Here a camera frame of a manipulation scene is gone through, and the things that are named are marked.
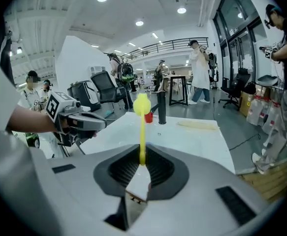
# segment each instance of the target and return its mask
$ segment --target red cup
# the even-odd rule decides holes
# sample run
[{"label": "red cup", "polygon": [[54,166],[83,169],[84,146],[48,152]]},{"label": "red cup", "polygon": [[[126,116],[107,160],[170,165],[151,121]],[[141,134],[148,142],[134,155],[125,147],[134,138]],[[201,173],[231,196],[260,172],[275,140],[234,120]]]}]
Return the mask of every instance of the red cup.
[{"label": "red cup", "polygon": [[149,112],[147,115],[144,115],[144,118],[146,123],[151,123],[153,121],[153,114]]}]

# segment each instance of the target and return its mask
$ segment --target black pants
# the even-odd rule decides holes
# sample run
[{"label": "black pants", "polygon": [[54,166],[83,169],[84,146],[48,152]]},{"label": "black pants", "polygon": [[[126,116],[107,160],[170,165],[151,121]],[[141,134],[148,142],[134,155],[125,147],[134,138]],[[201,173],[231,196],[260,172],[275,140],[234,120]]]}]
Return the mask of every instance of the black pants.
[{"label": "black pants", "polygon": [[131,86],[131,92],[137,92],[137,90],[135,89],[134,81],[130,82],[130,86]]},{"label": "black pants", "polygon": [[[133,108],[133,102],[132,102],[132,99],[130,97],[130,93],[128,91],[129,90],[129,83],[127,83],[126,85],[123,85],[119,79],[116,79],[116,84],[117,84],[118,87],[124,87],[126,89],[129,106],[127,104],[127,99],[123,98],[123,101],[124,101],[124,104],[125,104],[125,109],[128,109],[129,107]],[[122,95],[124,95],[125,94],[125,90],[124,89],[120,89],[120,93]]]},{"label": "black pants", "polygon": [[159,90],[159,86],[161,85],[162,80],[163,80],[162,76],[157,77],[157,84],[155,86],[154,92]]}]

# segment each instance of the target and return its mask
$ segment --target white table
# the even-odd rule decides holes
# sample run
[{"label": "white table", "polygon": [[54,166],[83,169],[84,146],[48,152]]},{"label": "white table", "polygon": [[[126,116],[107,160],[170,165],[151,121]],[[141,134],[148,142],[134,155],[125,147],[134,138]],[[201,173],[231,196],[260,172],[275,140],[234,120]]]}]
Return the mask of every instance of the white table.
[{"label": "white table", "polygon": [[[232,173],[235,173],[232,157],[218,130],[204,130],[180,126],[179,121],[199,121],[217,125],[215,120],[198,120],[166,117],[166,124],[159,124],[159,117],[154,115],[152,123],[146,123],[146,143],[179,150],[192,155],[215,161]],[[98,153],[129,144],[139,144],[140,117],[127,112],[107,128],[101,130],[97,137],[88,139],[80,148],[85,154]]]}]

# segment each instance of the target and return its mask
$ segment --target yellow object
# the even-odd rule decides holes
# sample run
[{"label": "yellow object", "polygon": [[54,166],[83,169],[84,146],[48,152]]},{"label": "yellow object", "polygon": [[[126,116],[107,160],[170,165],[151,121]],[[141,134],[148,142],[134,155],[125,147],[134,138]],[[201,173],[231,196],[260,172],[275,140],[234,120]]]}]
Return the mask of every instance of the yellow object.
[{"label": "yellow object", "polygon": [[145,131],[144,131],[144,115],[147,115],[151,110],[151,101],[149,101],[146,93],[140,93],[138,98],[133,103],[134,112],[141,116],[140,129],[140,165],[145,165]]},{"label": "yellow object", "polygon": [[213,124],[199,122],[199,121],[179,121],[177,124],[180,126],[185,126],[189,128],[219,130],[218,126],[215,126]]}]

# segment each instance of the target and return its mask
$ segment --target wooden board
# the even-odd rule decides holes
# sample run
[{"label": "wooden board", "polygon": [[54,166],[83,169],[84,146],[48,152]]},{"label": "wooden board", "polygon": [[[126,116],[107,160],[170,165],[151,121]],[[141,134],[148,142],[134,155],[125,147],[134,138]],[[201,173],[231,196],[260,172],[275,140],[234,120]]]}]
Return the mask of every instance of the wooden board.
[{"label": "wooden board", "polygon": [[238,176],[251,185],[269,202],[274,202],[286,194],[287,162],[271,168],[268,173],[264,175],[255,172]]}]

